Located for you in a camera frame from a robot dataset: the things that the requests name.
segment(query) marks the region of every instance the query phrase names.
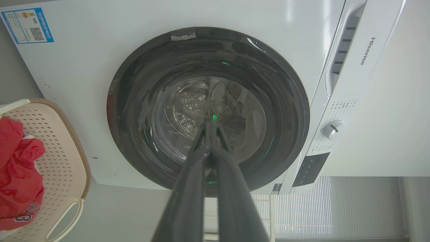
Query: door glass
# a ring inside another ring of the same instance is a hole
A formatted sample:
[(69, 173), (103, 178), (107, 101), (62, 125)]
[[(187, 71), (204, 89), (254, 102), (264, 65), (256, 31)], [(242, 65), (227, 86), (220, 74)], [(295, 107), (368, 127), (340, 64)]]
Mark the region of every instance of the door glass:
[(183, 163), (200, 125), (222, 124), (240, 163), (260, 147), (266, 117), (257, 98), (242, 85), (216, 76), (189, 78), (162, 93), (154, 109), (154, 137), (172, 159)]

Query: red clothing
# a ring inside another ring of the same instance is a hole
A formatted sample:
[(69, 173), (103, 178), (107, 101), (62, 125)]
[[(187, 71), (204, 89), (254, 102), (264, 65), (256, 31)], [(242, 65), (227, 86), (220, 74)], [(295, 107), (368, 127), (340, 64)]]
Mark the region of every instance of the red clothing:
[(20, 122), (0, 118), (0, 230), (30, 223), (42, 203), (42, 175), (34, 161), (45, 148), (40, 140), (23, 136)]

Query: basket handle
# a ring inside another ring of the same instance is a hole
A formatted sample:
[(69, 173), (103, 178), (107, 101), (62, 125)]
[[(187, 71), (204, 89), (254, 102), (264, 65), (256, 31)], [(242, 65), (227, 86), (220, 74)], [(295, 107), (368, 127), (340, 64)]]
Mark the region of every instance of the basket handle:
[[(83, 199), (81, 198), (74, 198), (75, 201), (73, 201), (70, 206), (66, 209), (66, 211), (64, 211), (64, 213), (61, 215), (61, 217), (57, 220), (57, 222), (54, 224), (54, 226), (51, 228), (51, 230), (49, 231), (49, 233), (46, 235), (45, 237), (45, 241), (46, 242), (57, 242), (59, 240), (61, 240), (62, 238), (64, 238), (64, 236), (66, 236), (70, 230), (73, 229), (73, 227), (75, 227), (76, 223), (78, 222), (81, 214), (82, 214), (82, 209), (83, 209)], [(75, 215), (75, 217), (73, 218), (72, 222), (70, 222), (69, 225), (67, 225), (67, 227), (60, 233), (58, 234), (55, 238), (53, 239), (48, 239), (48, 237), (51, 235), (51, 233), (54, 231), (54, 229), (57, 227), (57, 225), (60, 223), (60, 221), (64, 218), (64, 216), (69, 212), (69, 210), (75, 205), (78, 204), (78, 211)]]

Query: gray wall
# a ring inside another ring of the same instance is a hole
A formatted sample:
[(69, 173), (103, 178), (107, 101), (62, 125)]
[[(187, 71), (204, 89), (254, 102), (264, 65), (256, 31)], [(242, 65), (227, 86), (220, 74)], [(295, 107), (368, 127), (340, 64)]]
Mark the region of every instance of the gray wall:
[(0, 104), (32, 97), (43, 95), (0, 21)]
[(61, 242), (150, 241), (169, 196), (166, 190), (106, 186), (93, 180), (81, 218)]
[(411, 242), (430, 241), (430, 177), (403, 179)]

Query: control panel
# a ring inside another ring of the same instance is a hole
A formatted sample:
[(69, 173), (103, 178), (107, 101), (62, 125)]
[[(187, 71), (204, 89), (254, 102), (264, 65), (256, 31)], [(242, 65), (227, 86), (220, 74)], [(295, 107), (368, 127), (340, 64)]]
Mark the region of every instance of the control panel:
[(307, 155), (331, 152), (347, 128), (346, 122), (357, 104), (357, 98), (358, 95), (330, 99)]
[(306, 156), (292, 187), (314, 183), (329, 154)]

